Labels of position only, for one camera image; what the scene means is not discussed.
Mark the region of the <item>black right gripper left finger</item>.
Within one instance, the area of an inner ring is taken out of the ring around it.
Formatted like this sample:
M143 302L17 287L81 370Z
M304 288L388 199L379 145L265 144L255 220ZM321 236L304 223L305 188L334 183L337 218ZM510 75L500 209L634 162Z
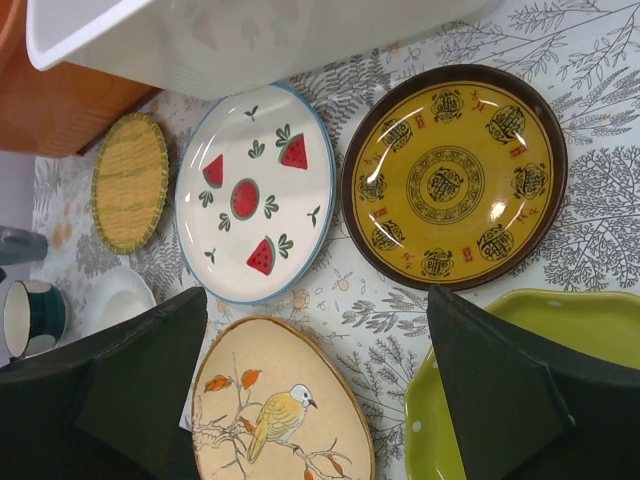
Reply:
M206 293L192 287L2 367L2 478L198 478L179 421L206 324Z

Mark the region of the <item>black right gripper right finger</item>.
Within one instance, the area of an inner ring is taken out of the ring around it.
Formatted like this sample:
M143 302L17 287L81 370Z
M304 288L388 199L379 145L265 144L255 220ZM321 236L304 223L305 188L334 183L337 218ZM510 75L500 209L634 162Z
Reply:
M433 349L469 479L636 479L639 369L434 286Z

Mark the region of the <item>green polka dot plate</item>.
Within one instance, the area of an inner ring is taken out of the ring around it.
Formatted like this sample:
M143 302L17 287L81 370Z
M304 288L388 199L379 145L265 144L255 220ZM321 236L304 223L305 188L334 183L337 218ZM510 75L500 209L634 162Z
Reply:
M521 289L482 309L565 346L639 369L639 299L624 292ZM406 473L411 479L466 477L433 344L405 394Z

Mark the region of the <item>beige bird pattern plate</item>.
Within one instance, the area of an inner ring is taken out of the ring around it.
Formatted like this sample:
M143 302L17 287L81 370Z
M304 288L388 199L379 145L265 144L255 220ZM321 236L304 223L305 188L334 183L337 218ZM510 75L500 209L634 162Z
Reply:
M327 356L282 320L230 325L199 368L192 439L203 479L373 479L371 434Z

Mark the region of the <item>white watermelon pattern plate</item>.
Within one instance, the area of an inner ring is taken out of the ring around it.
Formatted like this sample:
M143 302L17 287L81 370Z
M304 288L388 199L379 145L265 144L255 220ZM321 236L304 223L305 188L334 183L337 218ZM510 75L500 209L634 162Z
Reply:
M226 97L196 127L178 173L185 262L212 295L265 302L310 268L335 195L333 149L307 100L282 84Z

